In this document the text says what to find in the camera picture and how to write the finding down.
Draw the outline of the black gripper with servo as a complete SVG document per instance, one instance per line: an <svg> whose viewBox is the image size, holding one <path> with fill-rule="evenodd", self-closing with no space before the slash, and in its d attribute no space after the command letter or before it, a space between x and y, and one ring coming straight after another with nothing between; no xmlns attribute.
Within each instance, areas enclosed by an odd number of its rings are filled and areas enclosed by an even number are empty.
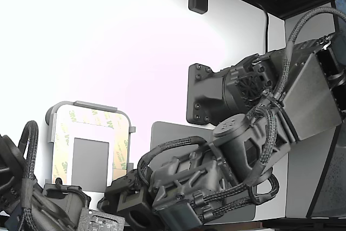
<svg viewBox="0 0 346 231"><path fill-rule="evenodd" d="M226 204L226 198L209 199L209 195L230 188L213 155L174 157L156 169L150 179L149 191L154 197L152 211L165 228L196 228L214 219L212 211ZM105 197L121 192L140 190L137 169L113 180L105 189ZM101 212L117 212L118 201L99 200Z"/></svg>

